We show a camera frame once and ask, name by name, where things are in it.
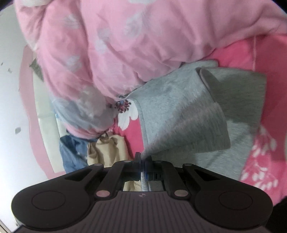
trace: blue denim garment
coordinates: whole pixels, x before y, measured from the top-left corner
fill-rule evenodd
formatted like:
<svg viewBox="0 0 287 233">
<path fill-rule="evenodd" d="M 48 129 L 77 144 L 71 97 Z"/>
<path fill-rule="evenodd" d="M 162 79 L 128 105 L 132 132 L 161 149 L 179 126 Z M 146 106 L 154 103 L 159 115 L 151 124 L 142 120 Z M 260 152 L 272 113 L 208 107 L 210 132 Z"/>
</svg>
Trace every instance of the blue denim garment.
<svg viewBox="0 0 287 233">
<path fill-rule="evenodd" d="M 86 140 L 71 134 L 60 138 L 60 153 L 66 173 L 74 172 L 88 166 L 88 143 L 94 140 Z"/>
</svg>

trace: pink headboard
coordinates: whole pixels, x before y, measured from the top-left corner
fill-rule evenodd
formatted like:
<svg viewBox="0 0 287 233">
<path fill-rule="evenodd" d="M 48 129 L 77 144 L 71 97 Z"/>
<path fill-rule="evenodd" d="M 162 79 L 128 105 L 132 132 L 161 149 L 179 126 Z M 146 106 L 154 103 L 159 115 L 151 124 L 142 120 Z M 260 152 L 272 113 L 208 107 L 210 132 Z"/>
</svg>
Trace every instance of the pink headboard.
<svg viewBox="0 0 287 233">
<path fill-rule="evenodd" d="M 19 75 L 19 92 L 29 120 L 32 151 L 47 178 L 52 179 L 65 174 L 65 172 L 54 172 L 42 140 L 34 97 L 33 73 L 29 68 L 32 61 L 33 52 L 28 46 L 25 46 Z"/>
</svg>

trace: gray mark on wall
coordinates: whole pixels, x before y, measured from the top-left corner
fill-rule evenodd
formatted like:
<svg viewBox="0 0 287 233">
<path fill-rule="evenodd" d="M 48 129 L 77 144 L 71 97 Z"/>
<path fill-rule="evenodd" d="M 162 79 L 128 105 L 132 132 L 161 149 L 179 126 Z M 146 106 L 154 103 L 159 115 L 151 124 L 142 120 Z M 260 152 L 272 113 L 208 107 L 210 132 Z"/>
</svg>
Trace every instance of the gray mark on wall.
<svg viewBox="0 0 287 233">
<path fill-rule="evenodd" d="M 21 132 L 21 127 L 17 127 L 16 129 L 15 129 L 15 134 L 18 134 L 18 133 L 20 133 Z"/>
</svg>

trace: white wall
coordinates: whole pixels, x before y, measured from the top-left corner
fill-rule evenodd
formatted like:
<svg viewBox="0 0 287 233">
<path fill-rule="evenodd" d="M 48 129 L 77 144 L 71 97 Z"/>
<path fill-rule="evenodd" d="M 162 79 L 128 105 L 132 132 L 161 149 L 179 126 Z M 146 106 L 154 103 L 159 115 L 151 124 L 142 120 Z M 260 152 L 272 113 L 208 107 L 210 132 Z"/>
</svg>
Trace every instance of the white wall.
<svg viewBox="0 0 287 233">
<path fill-rule="evenodd" d="M 16 229 L 10 207 L 14 195 L 47 180 L 30 146 L 28 118 L 18 92 L 25 45 L 14 7 L 10 6 L 0 12 L 0 220 L 11 231 Z M 16 135 L 17 127 L 21 132 Z"/>
</svg>

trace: beige cloth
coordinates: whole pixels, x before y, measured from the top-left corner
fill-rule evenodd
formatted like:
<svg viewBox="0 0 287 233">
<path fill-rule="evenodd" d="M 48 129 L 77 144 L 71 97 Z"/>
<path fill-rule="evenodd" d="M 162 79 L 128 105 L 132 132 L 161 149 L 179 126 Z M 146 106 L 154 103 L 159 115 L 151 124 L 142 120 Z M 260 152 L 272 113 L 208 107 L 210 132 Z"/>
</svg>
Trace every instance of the beige cloth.
<svg viewBox="0 0 287 233">
<path fill-rule="evenodd" d="M 125 139 L 119 135 L 102 135 L 97 142 L 88 144 L 88 165 L 101 163 L 111 167 L 115 162 L 131 160 Z M 140 181 L 125 182 L 124 191 L 141 191 Z"/>
</svg>

